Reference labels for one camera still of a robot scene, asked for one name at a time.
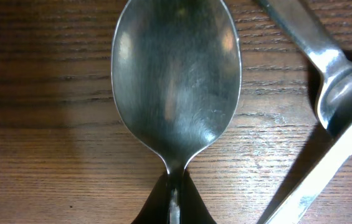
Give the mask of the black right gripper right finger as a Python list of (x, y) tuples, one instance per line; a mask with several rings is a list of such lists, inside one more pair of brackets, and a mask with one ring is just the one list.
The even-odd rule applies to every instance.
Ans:
[(181, 186), (181, 224), (216, 224), (187, 170)]

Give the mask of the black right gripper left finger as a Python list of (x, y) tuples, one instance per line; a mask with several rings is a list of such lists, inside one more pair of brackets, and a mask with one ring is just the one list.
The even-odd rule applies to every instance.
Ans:
[(145, 204), (131, 224), (167, 224), (168, 199), (168, 175), (164, 172), (155, 183)]

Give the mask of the large steel tablespoon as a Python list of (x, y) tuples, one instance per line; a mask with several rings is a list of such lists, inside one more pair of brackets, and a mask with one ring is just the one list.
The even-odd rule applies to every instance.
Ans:
[(112, 40), (113, 98), (127, 129), (163, 161), (168, 223), (181, 223), (188, 164), (227, 129), (242, 83), (222, 0), (129, 0)]

